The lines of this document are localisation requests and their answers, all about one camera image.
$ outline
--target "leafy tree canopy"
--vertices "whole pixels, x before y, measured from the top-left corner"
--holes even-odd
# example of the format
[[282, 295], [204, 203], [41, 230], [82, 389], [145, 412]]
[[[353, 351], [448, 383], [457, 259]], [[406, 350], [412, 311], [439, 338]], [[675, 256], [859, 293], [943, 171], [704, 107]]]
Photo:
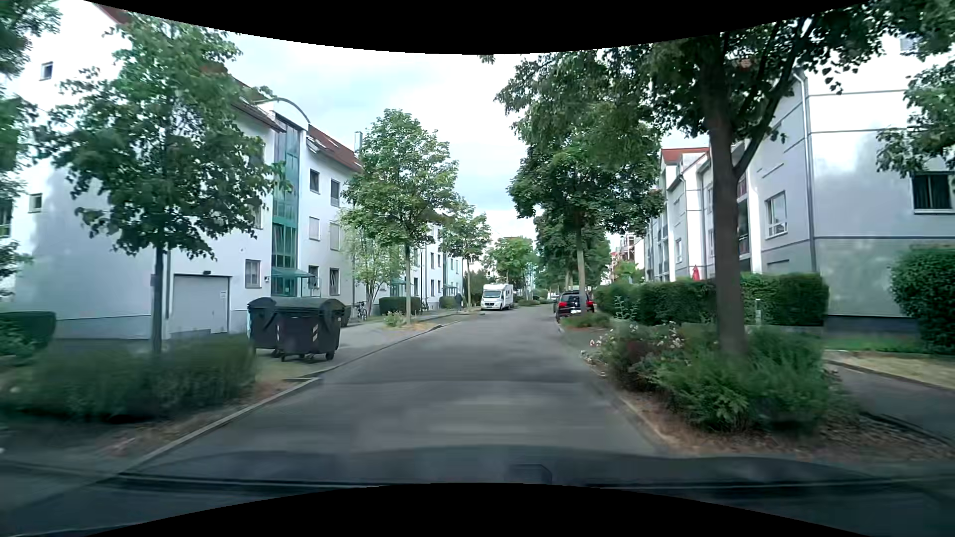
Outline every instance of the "leafy tree canopy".
[[240, 54], [227, 32], [130, 15], [108, 32], [131, 45], [113, 54], [119, 75], [101, 79], [93, 67], [62, 83], [79, 101], [37, 129], [38, 157], [67, 169], [74, 199], [105, 195], [108, 209], [76, 209], [91, 236], [118, 234], [114, 248], [130, 254], [214, 257], [209, 239], [234, 229], [255, 236], [281, 165], [265, 164], [265, 143], [236, 123], [244, 89], [223, 68]]

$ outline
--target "parked car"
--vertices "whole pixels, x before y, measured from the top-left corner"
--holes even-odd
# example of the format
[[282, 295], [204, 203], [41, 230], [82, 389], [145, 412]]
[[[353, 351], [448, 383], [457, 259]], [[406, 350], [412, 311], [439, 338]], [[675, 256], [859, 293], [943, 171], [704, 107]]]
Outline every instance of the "parked car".
[[[591, 313], [594, 312], [594, 298], [590, 293], [586, 294], [586, 310]], [[584, 312], [584, 308], [581, 307], [581, 295], [578, 291], [569, 290], [567, 292], [561, 293], [561, 298], [555, 303], [554, 307], [554, 318], [560, 322], [562, 317], [569, 317], [570, 315], [579, 315]]]

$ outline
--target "red roof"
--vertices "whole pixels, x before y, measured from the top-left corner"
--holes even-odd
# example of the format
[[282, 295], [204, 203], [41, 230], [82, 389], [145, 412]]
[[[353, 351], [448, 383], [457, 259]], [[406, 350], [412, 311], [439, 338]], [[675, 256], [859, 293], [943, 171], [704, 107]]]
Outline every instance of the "red roof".
[[676, 164], [684, 153], [709, 153], [709, 147], [681, 147], [663, 150], [664, 164]]
[[354, 151], [311, 125], [308, 126], [308, 135], [319, 143], [322, 152], [331, 157], [332, 160], [341, 163], [351, 171], [361, 172], [361, 164], [358, 163]]

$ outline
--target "waste container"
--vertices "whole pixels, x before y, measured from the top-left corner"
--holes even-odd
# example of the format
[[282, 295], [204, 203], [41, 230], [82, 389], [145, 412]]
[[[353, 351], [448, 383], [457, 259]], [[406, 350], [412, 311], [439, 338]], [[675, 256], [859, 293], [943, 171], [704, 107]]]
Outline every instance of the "waste container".
[[345, 305], [335, 298], [264, 296], [248, 303], [250, 338], [256, 349], [311, 359], [335, 358]]

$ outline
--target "grass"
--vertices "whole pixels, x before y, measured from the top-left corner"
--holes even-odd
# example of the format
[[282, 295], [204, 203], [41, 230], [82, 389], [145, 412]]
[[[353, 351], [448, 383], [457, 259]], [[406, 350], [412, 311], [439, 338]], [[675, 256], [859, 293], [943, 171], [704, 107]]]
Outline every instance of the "grass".
[[931, 354], [917, 335], [827, 335], [823, 337], [822, 342], [826, 349], [833, 349], [835, 351]]

